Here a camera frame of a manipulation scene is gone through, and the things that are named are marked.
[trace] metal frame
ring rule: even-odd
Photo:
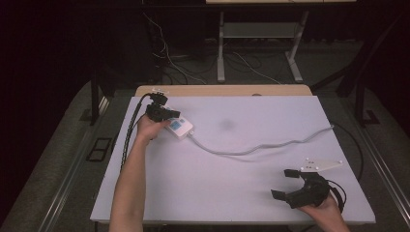
[[[299,23],[225,23],[223,20],[223,12],[220,12],[218,82],[225,82],[223,65],[223,38],[293,38],[293,45],[289,51],[285,52],[285,56],[295,81],[297,83],[302,83],[303,79],[296,64],[295,55],[298,50],[299,43],[301,42],[307,20],[308,11],[304,11]]]

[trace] gray cable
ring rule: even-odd
[[[191,133],[189,133],[188,136],[189,136],[189,138],[193,141],[193,143],[195,143],[198,147],[200,147],[201,149],[203,149],[203,150],[205,150],[205,151],[207,151],[207,152],[209,152],[209,153],[212,153],[212,154],[215,154],[215,155],[225,155],[225,156],[243,156],[243,155],[247,155],[247,154],[249,154],[249,153],[252,153],[252,152],[254,152],[254,151],[258,150],[258,149],[279,148],[279,147],[287,146],[287,145],[292,144],[292,143],[306,143],[306,142],[310,141],[313,137],[317,136],[319,133],[324,132],[324,131],[329,131],[329,130],[331,130],[333,127],[334,127],[334,126],[331,125],[329,128],[325,128],[325,129],[322,129],[322,130],[318,130],[317,132],[313,133],[311,136],[309,136],[309,137],[307,137],[307,138],[305,138],[305,139],[303,139],[303,140],[291,140],[291,141],[288,141],[288,142],[285,142],[285,143],[279,143],[279,144],[261,144],[261,145],[258,145],[258,146],[256,146],[256,147],[254,147],[254,148],[251,148],[251,149],[249,149],[249,150],[247,150],[247,151],[237,152],[237,153],[233,153],[233,152],[219,152],[219,151],[211,150],[211,149],[205,147],[204,145],[202,145],[198,140],[196,140],[196,139],[193,137],[193,131],[192,131]]]

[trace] white table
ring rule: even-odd
[[[109,222],[125,134],[138,101],[136,97],[130,103],[91,220]],[[150,102],[144,101],[140,114]],[[169,97],[168,103],[194,124],[199,141],[220,151],[237,152],[261,143],[304,139],[329,126],[315,96]],[[320,174],[346,190],[348,199],[343,217],[347,223],[375,222],[374,213],[331,130],[308,143],[258,150],[243,157],[207,153],[189,138],[179,141],[163,130],[149,145],[146,156],[144,222],[147,224],[309,223],[310,217],[273,199],[271,194],[271,189],[289,192],[302,187],[302,179],[286,178],[283,170],[300,168],[305,158],[342,160],[342,167]]]

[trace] black strap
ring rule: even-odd
[[[331,187],[331,191],[332,191],[332,193],[334,194],[334,196],[336,197],[336,199],[337,199],[337,204],[338,204],[338,209],[340,210],[340,213],[342,213],[342,212],[343,212],[343,208],[344,208],[344,201],[343,201],[343,199],[341,199],[341,195],[340,195],[340,193],[338,192],[337,188]]]

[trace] wooden panel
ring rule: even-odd
[[[167,96],[311,96],[306,85],[144,85],[136,96],[163,91]]]

